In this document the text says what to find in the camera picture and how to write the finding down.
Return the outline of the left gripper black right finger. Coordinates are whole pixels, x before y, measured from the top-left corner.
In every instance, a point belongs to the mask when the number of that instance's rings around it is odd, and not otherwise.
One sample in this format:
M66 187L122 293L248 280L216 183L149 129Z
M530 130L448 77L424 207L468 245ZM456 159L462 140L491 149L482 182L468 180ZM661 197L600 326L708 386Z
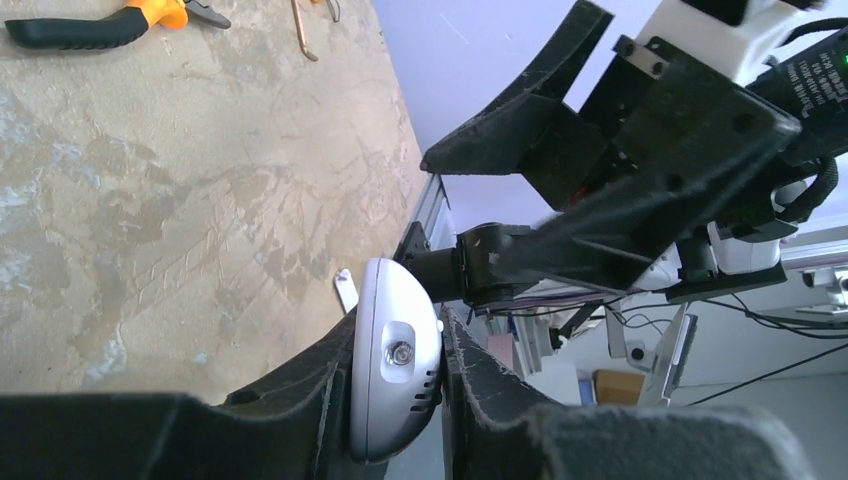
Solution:
M440 314L449 479L811 479L775 416L739 408L567 406Z

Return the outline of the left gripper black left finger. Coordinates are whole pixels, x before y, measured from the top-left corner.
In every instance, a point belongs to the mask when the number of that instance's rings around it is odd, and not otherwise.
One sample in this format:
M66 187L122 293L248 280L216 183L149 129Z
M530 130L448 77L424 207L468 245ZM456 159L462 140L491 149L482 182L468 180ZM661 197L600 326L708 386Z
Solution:
M357 479L349 449L353 315L209 405L181 393L1 400L5 479Z

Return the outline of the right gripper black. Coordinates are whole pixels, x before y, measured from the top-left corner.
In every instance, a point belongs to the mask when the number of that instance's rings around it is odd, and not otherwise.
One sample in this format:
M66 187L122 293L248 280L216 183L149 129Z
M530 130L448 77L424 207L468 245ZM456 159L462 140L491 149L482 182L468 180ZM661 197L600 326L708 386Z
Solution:
M801 131L794 115L659 38L620 37L580 110L564 106L613 18L575 2L524 70L423 155L432 174L518 172L561 211L500 253L501 277L624 291Z

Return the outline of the silver battery cover plate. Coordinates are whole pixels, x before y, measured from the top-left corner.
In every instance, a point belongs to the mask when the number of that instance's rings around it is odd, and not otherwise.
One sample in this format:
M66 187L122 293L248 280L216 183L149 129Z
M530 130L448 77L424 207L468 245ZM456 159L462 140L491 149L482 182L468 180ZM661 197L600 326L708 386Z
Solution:
M350 313L359 302L359 294L353 275L348 269L341 269L336 272L333 283L344 313Z

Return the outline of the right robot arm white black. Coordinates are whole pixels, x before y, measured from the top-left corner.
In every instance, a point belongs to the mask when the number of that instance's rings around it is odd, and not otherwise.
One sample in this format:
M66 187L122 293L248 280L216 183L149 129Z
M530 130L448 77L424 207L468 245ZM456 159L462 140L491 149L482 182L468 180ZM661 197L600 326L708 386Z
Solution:
M675 249L673 304L781 283L780 241L838 183L847 150L847 22L812 1L664 1L620 37L579 110L564 98L612 21L578 1L525 69L430 147L431 174L518 174L555 216L474 227L395 258L436 302L503 310L549 279L611 294Z

